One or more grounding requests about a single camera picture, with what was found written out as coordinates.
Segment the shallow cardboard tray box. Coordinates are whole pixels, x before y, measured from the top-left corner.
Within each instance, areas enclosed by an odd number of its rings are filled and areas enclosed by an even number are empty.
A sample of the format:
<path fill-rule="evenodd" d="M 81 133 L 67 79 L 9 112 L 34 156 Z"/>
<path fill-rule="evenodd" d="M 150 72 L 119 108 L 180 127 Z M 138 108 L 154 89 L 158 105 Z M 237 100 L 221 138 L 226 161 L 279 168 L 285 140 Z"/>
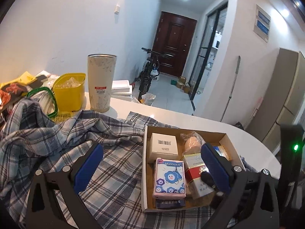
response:
<path fill-rule="evenodd" d="M 225 133 L 146 126 L 143 139 L 141 206 L 143 212 L 170 212 L 208 206 L 214 189 L 201 179 L 209 172 L 210 152 L 201 154 L 195 135 L 202 145 L 244 167 L 230 138 Z"/>

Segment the yellow plastic container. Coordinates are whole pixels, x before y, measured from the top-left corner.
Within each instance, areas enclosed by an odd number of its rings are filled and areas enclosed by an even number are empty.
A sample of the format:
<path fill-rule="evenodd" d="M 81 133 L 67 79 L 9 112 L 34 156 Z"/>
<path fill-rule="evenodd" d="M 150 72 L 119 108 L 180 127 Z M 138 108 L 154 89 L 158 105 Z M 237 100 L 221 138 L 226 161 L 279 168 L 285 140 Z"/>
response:
<path fill-rule="evenodd" d="M 78 111 L 85 97 L 85 73 L 66 73 L 53 85 L 53 92 L 58 109 L 61 112 Z"/>

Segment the small white barcode box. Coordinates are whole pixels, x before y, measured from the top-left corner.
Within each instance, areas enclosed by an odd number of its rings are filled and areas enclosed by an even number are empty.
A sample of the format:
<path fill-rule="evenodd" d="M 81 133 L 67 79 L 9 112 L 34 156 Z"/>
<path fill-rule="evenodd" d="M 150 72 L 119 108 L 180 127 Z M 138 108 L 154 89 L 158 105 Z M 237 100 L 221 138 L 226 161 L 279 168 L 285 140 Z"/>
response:
<path fill-rule="evenodd" d="M 176 136 L 152 133 L 147 148 L 147 162 L 153 163 L 157 158 L 179 159 Z"/>

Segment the wall electrical panel box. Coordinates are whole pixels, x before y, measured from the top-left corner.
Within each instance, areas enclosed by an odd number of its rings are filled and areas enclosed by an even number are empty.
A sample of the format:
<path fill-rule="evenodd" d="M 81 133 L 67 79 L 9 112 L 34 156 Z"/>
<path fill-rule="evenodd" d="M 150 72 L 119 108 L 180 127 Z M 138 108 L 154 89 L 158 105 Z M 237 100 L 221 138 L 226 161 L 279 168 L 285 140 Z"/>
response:
<path fill-rule="evenodd" d="M 256 5 L 255 22 L 253 31 L 265 42 L 269 41 L 271 17 L 259 5 Z"/>

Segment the pink flower tissue pack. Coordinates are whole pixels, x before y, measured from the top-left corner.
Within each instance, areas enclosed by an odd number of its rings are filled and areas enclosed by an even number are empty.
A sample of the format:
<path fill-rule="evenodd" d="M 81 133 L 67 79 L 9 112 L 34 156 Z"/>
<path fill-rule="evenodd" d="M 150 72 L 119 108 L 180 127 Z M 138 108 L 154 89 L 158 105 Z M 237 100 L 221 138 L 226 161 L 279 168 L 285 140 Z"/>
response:
<path fill-rule="evenodd" d="M 159 200 L 181 200 L 186 197 L 183 161 L 156 159 L 152 195 Z"/>

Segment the stack of white boxes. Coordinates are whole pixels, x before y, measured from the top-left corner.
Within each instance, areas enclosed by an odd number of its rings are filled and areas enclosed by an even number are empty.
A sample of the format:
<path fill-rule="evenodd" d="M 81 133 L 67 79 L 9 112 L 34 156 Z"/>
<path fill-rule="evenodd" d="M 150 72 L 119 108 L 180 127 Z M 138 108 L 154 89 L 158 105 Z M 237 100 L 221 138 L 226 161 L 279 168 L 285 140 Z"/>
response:
<path fill-rule="evenodd" d="M 128 80 L 113 81 L 111 96 L 116 99 L 132 101 L 132 85 Z"/>

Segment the green handled mop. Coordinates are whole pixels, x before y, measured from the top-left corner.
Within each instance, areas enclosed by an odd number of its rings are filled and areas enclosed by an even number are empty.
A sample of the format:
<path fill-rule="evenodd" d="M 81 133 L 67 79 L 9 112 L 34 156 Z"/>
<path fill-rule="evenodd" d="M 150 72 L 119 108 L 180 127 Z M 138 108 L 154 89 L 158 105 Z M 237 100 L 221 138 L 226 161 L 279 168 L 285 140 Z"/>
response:
<path fill-rule="evenodd" d="M 238 56 L 238 59 L 237 59 L 237 65 L 236 65 L 236 69 L 235 69 L 233 84 L 232 84 L 232 87 L 231 87 L 231 90 L 230 90 L 230 93 L 229 93 L 229 97 L 228 97 L 228 99 L 227 99 L 227 102 L 226 102 L 224 111 L 223 111 L 223 113 L 222 113 L 220 122 L 223 121 L 224 116 L 225 116 L 225 113 L 226 113 L 227 108 L 228 108 L 228 106 L 229 106 L 229 103 L 230 103 L 230 101 L 231 101 L 231 98 L 232 98 L 232 95 L 233 95 L 233 91 L 234 91 L 234 88 L 235 88 L 235 84 L 236 84 L 236 80 L 237 80 L 237 76 L 238 76 L 238 72 L 239 72 L 239 68 L 240 68 L 240 62 L 241 62 L 241 56 L 239 55 L 239 56 Z"/>

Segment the beige refrigerator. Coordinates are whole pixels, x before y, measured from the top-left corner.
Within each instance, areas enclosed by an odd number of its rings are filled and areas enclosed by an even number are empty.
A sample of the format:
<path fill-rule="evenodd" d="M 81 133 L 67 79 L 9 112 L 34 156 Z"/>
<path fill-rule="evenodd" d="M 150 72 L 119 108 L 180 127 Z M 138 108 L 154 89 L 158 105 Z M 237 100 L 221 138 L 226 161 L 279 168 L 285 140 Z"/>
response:
<path fill-rule="evenodd" d="M 281 48 L 263 101 L 246 131 L 274 152 L 280 126 L 293 123 L 303 100 L 304 55 Z"/>

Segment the dark blue cigarette pack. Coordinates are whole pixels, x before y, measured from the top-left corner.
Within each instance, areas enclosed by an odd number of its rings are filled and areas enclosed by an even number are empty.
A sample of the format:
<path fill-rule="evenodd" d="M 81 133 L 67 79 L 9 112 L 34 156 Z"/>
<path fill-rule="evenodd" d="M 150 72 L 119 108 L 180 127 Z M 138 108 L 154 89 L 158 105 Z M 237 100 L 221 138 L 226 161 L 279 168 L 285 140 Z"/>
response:
<path fill-rule="evenodd" d="M 185 200 L 160 200 L 156 199 L 157 209 L 179 209 L 186 206 Z"/>

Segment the white plastic bag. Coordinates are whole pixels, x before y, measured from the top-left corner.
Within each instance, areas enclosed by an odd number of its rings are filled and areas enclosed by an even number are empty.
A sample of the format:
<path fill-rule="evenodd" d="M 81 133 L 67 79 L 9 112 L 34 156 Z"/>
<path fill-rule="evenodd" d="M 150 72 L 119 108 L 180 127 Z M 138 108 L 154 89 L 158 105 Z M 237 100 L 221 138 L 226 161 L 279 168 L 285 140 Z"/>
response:
<path fill-rule="evenodd" d="M 141 104 L 144 104 L 147 106 L 152 106 L 155 99 L 156 99 L 156 95 L 151 94 L 151 93 L 146 93 L 146 94 L 142 95 L 140 102 L 141 102 Z"/>

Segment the beige sponge in plastic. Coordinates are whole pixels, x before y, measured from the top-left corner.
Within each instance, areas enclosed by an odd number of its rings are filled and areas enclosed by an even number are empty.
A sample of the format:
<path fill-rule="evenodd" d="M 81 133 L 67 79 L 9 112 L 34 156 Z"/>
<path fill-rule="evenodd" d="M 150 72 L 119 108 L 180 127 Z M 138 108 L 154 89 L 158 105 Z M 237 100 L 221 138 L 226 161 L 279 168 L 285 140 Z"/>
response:
<path fill-rule="evenodd" d="M 201 152 L 201 147 L 206 143 L 206 141 L 195 131 L 190 133 L 181 133 L 180 137 L 184 142 L 183 155 L 197 154 Z"/>

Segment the black fuzzy hair scrunchie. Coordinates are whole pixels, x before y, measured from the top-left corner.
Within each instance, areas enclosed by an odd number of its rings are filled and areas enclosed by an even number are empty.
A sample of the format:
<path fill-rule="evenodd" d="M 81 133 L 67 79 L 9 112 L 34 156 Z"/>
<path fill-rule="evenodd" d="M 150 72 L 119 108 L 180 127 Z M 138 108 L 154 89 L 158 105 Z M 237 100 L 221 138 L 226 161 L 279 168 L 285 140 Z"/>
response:
<path fill-rule="evenodd" d="M 204 182 L 207 186 L 209 186 L 211 189 L 213 189 L 213 190 L 216 192 L 216 195 L 217 195 L 217 196 L 219 196 L 219 197 L 224 196 L 224 193 L 221 192 L 221 191 L 217 188 L 217 186 L 216 186 L 216 184 L 215 184 L 215 182 L 214 182 L 214 180 L 213 180 L 213 178 L 212 178 L 212 176 L 211 176 L 211 174 L 210 174 L 209 172 L 206 172 L 206 171 L 202 172 L 202 173 L 201 173 L 201 180 L 202 180 L 202 182 Z"/>

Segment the green rimmed clear container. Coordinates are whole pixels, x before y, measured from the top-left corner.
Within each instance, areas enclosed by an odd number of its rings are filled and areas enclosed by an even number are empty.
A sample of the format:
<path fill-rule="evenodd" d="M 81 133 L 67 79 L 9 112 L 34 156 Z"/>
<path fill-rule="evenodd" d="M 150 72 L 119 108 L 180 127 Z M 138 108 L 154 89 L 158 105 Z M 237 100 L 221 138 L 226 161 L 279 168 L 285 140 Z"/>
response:
<path fill-rule="evenodd" d="M 31 90 L 26 95 L 39 103 L 42 111 L 49 117 L 55 118 L 58 114 L 58 106 L 54 93 L 48 87 L 39 87 Z"/>

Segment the speckled white tumbler cup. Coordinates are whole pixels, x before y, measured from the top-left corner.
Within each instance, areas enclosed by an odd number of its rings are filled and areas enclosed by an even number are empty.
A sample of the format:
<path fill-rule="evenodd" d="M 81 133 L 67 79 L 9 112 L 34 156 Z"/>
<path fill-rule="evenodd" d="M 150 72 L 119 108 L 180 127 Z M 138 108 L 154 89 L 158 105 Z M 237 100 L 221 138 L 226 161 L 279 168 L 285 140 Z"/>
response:
<path fill-rule="evenodd" d="M 88 92 L 91 109 L 104 113 L 110 109 L 116 56 L 91 54 L 87 58 Z"/>

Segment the red white cigarette pack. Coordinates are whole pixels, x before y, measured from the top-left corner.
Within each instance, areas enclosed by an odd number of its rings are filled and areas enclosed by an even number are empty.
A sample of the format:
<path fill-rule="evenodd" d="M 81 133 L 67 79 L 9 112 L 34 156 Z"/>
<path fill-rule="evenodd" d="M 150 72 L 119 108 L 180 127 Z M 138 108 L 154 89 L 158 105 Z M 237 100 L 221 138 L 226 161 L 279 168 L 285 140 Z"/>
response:
<path fill-rule="evenodd" d="M 192 198 L 195 200 L 212 193 L 214 190 L 201 180 L 201 173 L 209 172 L 201 158 L 201 154 L 184 155 L 185 178 Z"/>

